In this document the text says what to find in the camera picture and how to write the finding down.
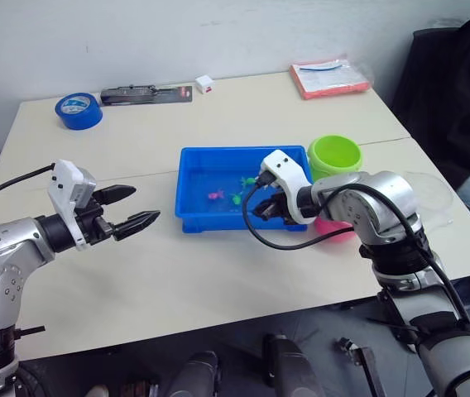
blue tape roll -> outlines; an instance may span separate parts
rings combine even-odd
[[[70,130],[85,130],[103,118],[97,99],[89,93],[72,93],[63,97],[55,105],[55,112]]]

small white box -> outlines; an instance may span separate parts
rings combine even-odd
[[[196,88],[199,89],[201,93],[209,93],[213,90],[213,86],[215,84],[214,80],[211,79],[208,75],[203,75],[198,77],[195,80]]]

white table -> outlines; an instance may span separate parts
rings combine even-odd
[[[25,102],[0,155],[0,184],[59,158],[98,180],[178,170],[185,146],[303,145],[339,134],[359,144],[410,136],[372,90],[305,101],[287,73],[218,80],[192,103],[103,108],[103,120],[68,130],[59,98]],[[14,189],[45,187],[46,178]]]
[[[366,171],[414,171],[442,179],[411,138],[362,150]],[[357,253],[357,238],[275,251],[246,231],[183,234],[174,216],[176,178],[171,171],[99,184],[138,188],[107,207],[105,216],[111,221],[143,209],[162,214],[134,237],[63,252],[31,276],[18,325],[45,324],[47,330],[17,342],[21,359],[358,299],[380,289],[370,262]],[[448,212],[453,223],[427,233],[453,279],[470,275],[470,213],[457,196]],[[53,213],[44,189],[0,193],[0,222],[43,213]],[[282,243],[309,238],[294,232],[266,235]]]

black cable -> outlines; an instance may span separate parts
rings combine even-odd
[[[244,198],[242,201],[242,218],[244,219],[244,223],[246,223],[246,226],[250,233],[260,242],[262,242],[265,246],[269,246],[270,248],[275,248],[277,250],[282,250],[282,251],[293,251],[293,250],[299,250],[301,248],[305,248],[307,246],[312,246],[313,244],[317,244],[318,242],[322,242],[323,240],[327,240],[330,237],[337,236],[338,234],[346,233],[346,232],[353,232],[354,229],[352,227],[345,227],[344,229],[336,230],[331,233],[324,234],[322,236],[316,237],[315,239],[309,240],[307,242],[303,242],[301,244],[296,244],[294,246],[281,246],[279,244],[275,244],[274,242],[270,242],[267,239],[265,239],[263,236],[261,236],[257,230],[253,227],[252,223],[250,222],[250,218],[248,217],[248,201],[250,201],[250,198],[252,195],[260,188],[261,186],[259,184],[255,184],[253,186],[253,189],[248,193],[248,195]]]
[[[16,178],[8,180],[7,182],[5,182],[3,184],[0,184],[0,191],[4,190],[5,188],[8,188],[9,186],[17,184],[18,182],[22,182],[23,180],[32,178],[33,176],[44,174],[47,171],[51,171],[51,170],[53,170],[54,167],[55,167],[55,163],[51,163],[50,165],[47,165],[46,167],[40,168],[38,170],[34,170],[34,171],[32,171],[28,174],[18,176]]]
[[[347,189],[353,189],[353,190],[358,190],[363,193],[367,193],[370,196],[372,196],[375,199],[378,199],[381,203],[386,205],[399,219],[400,224],[402,227],[405,229],[406,236],[415,243],[415,248],[417,251],[420,253],[420,255],[423,257],[423,259],[430,265],[432,269],[434,269],[435,274],[441,279],[443,282],[445,288],[448,291],[448,296],[452,300],[453,305],[457,309],[459,316],[467,323],[470,324],[470,317],[468,316],[467,310],[465,310],[465,306],[463,305],[463,302],[461,298],[459,297],[458,293],[456,292],[456,289],[453,287],[452,283],[450,282],[450,279],[447,277],[447,275],[444,273],[444,271],[439,267],[435,259],[432,257],[432,255],[424,250],[422,246],[420,245],[419,239],[415,236],[413,229],[411,228],[411,225],[408,223],[408,219],[404,216],[401,210],[391,201],[389,200],[384,194],[379,192],[378,190],[372,188],[371,186],[366,186],[365,184],[345,184],[343,186],[340,186],[336,188],[322,203],[321,207],[325,211],[327,211],[328,204],[332,199],[334,199],[338,193],[347,190]]]

blue plastic tray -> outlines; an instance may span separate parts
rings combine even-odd
[[[241,205],[233,203],[230,194],[242,190],[241,178],[257,177],[262,159],[275,149],[281,149],[301,165],[310,178],[309,163],[303,146],[255,147],[185,147],[180,154],[180,172],[176,190],[175,214],[182,218],[184,233],[204,230],[246,229]],[[243,197],[251,186],[243,191]],[[222,190],[224,198],[211,200],[208,194]],[[275,189],[259,189],[248,204],[251,212],[262,200],[268,199]],[[250,220],[260,229],[287,229],[304,231],[306,225],[286,226],[281,218],[262,221],[250,214]]]

